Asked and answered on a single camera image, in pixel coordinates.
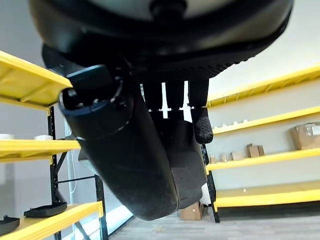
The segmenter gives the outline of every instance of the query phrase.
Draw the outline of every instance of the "small box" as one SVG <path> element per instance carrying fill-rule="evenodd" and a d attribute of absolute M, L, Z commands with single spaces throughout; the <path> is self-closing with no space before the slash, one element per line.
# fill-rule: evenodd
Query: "small box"
<path fill-rule="evenodd" d="M 320 122 L 298 125 L 290 132 L 297 150 L 320 148 Z"/>
<path fill-rule="evenodd" d="M 259 145 L 257 147 L 258 147 L 259 156 L 264 156 L 265 155 L 264 146 Z"/>
<path fill-rule="evenodd" d="M 224 162 L 224 163 L 228 162 L 227 154 L 221 153 L 221 160 L 222 160 L 222 162 Z"/>
<path fill-rule="evenodd" d="M 260 156 L 258 146 L 252 145 L 252 143 L 246 146 L 246 151 L 248 158 L 256 158 Z"/>
<path fill-rule="evenodd" d="M 234 161 L 242 160 L 242 159 L 244 159 L 244 155 L 240 151 L 233 151 L 233 152 L 231 152 L 231 159 Z"/>
<path fill-rule="evenodd" d="M 210 164 L 215 164 L 217 162 L 217 159 L 215 156 L 211 155 L 210 158 L 209 158 L 209 163 Z"/>
<path fill-rule="evenodd" d="M 204 206 L 199 202 L 180 210 L 180 219 L 184 221 L 200 221 L 204 213 Z"/>

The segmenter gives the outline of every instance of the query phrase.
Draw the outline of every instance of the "shelf bracket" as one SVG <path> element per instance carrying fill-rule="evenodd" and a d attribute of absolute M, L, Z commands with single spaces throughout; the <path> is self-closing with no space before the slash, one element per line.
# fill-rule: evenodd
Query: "shelf bracket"
<path fill-rule="evenodd" d="M 59 159 L 59 161 L 58 161 L 58 163 L 57 163 L 57 165 L 56 165 L 56 167 L 54 169 L 54 172 L 53 172 L 54 175 L 58 175 L 59 170 L 61 168 L 61 165 L 64 163 L 64 160 L 65 160 L 65 158 L 67 156 L 67 153 L 68 153 L 67 151 L 62 153 L 62 155 L 61 155 L 61 157 L 60 157 L 60 159 Z"/>
<path fill-rule="evenodd" d="M 79 231 L 82 234 L 84 240 L 91 240 L 79 221 L 77 221 L 74 225 L 76 226 L 77 229 L 79 229 Z"/>

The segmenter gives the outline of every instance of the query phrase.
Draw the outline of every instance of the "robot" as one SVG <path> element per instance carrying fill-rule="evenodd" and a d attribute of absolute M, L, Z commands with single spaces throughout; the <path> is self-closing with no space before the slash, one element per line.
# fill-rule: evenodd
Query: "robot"
<path fill-rule="evenodd" d="M 46 67 L 73 86 L 58 104 L 82 159 L 133 214 L 154 220 L 202 197 L 201 145 L 213 140 L 209 79 L 271 45 L 288 25 L 293 0 L 29 0 L 29 6 Z M 192 122 L 181 110 L 186 81 Z"/>

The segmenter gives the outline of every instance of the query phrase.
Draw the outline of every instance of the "yellow shelving unit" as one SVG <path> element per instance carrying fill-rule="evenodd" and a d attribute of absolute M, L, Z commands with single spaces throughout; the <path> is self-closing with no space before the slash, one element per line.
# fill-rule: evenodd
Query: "yellow shelving unit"
<path fill-rule="evenodd" d="M 235 160 L 228 162 L 217 162 L 213 164 L 208 164 L 205 168 L 207 173 L 209 171 L 219 170 L 219 169 L 232 169 L 240 168 L 246 166 L 253 166 L 259 164 L 275 163 L 281 161 L 290 161 L 295 159 L 309 158 L 320 156 L 320 148 L 289 151 L 272 155 L 264 155 L 258 157 L 248 157 L 243 160 Z"/>
<path fill-rule="evenodd" d="M 48 218 L 23 217 L 19 227 L 0 240 L 42 240 L 93 214 L 104 215 L 101 201 L 69 205 L 63 213 Z"/>
<path fill-rule="evenodd" d="M 280 76 L 271 80 L 262 81 L 239 87 L 235 90 L 213 94 L 208 97 L 206 106 L 208 108 L 215 107 L 238 101 L 240 99 L 269 93 L 274 90 L 283 89 L 289 86 L 302 84 L 305 82 L 316 80 L 320 77 L 320 64 L 316 66 L 293 72 L 284 76 Z"/>
<path fill-rule="evenodd" d="M 320 181 L 217 190 L 218 208 L 292 204 L 320 201 Z"/>
<path fill-rule="evenodd" d="M 276 122 L 280 122 L 288 119 L 299 118 L 299 117 L 303 117 L 311 114 L 317 114 L 317 113 L 320 113 L 320 106 L 301 109 L 298 111 L 287 112 L 287 113 L 283 113 L 275 116 L 269 116 L 269 117 L 252 120 L 248 122 L 243 122 L 243 123 L 238 123 L 234 125 L 218 127 L 218 128 L 212 129 L 212 131 L 213 131 L 213 134 L 215 135 L 223 134 L 231 131 L 252 128 L 252 127 L 270 124 L 270 123 L 276 123 Z"/>
<path fill-rule="evenodd" d="M 208 97 L 207 107 L 215 107 L 235 102 L 245 98 L 251 98 L 271 91 L 280 90 L 286 87 L 299 85 L 309 81 L 320 80 L 320 64 L 300 70 L 291 74 L 277 77 L 271 80 L 247 85 L 233 91 L 223 92 Z M 241 129 L 257 127 L 265 124 L 277 123 L 289 119 L 299 118 L 320 113 L 320 106 L 310 107 L 297 111 L 287 112 L 279 115 L 269 116 L 248 122 L 238 123 L 212 129 L 214 135 L 233 132 Z M 259 164 L 290 161 L 295 159 L 320 156 L 320 148 L 283 152 L 272 155 L 245 158 L 228 162 L 208 164 L 206 173 L 210 199 L 216 223 L 220 222 L 218 208 L 244 207 L 259 205 L 290 204 L 310 201 L 320 201 L 320 181 L 283 184 L 273 186 L 251 187 L 246 189 L 216 190 L 211 171 L 220 169 L 240 168 Z"/>
<path fill-rule="evenodd" d="M 80 145 L 75 140 L 0 140 L 0 163 L 51 159 L 76 149 Z"/>
<path fill-rule="evenodd" d="M 69 87 L 68 79 L 0 51 L 0 102 L 47 110 Z"/>
<path fill-rule="evenodd" d="M 47 111 L 48 131 L 52 136 L 55 134 L 52 105 L 57 102 L 59 92 L 69 87 L 72 85 L 68 79 L 0 51 L 0 102 Z M 60 166 L 53 156 L 76 149 L 80 145 L 75 140 L 0 140 L 0 163 L 50 159 L 50 183 L 55 189 L 65 155 L 59 160 Z M 48 218 L 23 217 L 19 227 L 0 236 L 0 240 L 42 240 L 92 214 L 101 218 L 101 236 L 106 236 L 103 182 L 96 175 L 90 178 L 95 179 L 97 202 L 69 205 L 63 213 Z M 57 189 L 51 192 L 52 203 L 60 200 L 57 192 L 60 194 Z"/>

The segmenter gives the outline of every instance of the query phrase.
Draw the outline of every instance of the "floor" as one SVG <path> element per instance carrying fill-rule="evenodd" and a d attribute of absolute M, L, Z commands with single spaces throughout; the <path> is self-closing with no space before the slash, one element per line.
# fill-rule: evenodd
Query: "floor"
<path fill-rule="evenodd" d="M 134 218 L 110 240 L 320 240 L 320 215 L 214 223 L 207 211 L 201 221 L 181 221 L 177 213 L 154 221 Z"/>

